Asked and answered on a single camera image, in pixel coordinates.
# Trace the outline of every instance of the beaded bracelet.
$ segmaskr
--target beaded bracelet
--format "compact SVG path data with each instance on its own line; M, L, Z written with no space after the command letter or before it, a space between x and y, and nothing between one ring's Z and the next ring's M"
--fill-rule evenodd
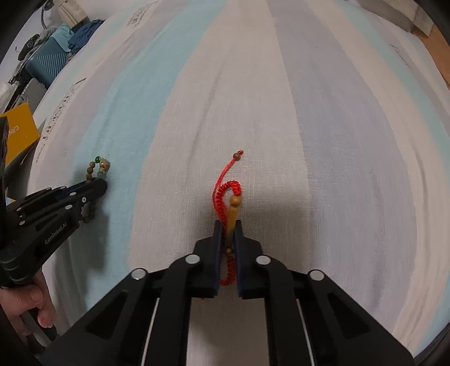
M106 172L109 170L110 167L110 163L100 157L97 156L95 158L95 161L91 161L89 163L89 167L87 168L87 174L86 174L86 183L90 183L94 180L94 178L92 177L92 174L94 172L94 168L95 168L95 164L99 164L100 168L99 168L99 172L97 173L97 178L101 178L103 180L106 180ZM83 216L82 213L80 213L80 221L83 221L85 224L89 223L94 217L95 217L95 201L92 201L89 206L87 207L88 209L88 214Z

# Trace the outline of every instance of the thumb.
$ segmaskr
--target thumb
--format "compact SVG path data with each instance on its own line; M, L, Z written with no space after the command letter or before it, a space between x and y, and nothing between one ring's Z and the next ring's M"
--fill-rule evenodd
M19 316L27 310L38 307L44 299L42 291L35 285L10 288L5 291L7 292L6 304L2 306L4 309L9 309L10 316Z

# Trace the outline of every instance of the wooden floor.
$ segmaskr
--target wooden floor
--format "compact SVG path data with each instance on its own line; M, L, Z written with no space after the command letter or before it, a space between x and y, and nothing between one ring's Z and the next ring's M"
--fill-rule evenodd
M441 32L433 25L428 37L418 28L414 28L412 33L423 42L450 88L450 46Z

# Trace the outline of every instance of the bed sheet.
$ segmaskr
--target bed sheet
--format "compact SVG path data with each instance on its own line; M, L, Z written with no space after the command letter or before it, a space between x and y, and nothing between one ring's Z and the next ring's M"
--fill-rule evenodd
M246 236L319 268L413 354L449 316L449 90L413 35L341 0L157 0L108 19L34 113L29 193L108 191L44 271L64 331L131 269L212 232L215 180ZM262 301L193 301L189 365L268 364Z

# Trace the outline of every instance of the dark blue clothing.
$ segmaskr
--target dark blue clothing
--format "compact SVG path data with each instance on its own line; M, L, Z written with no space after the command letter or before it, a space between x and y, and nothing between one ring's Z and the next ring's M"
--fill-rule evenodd
M93 20L90 23L85 24L72 36L69 40L69 49L73 54L76 54L81 50L84 45L89 41L98 27L102 25L104 21L101 19Z

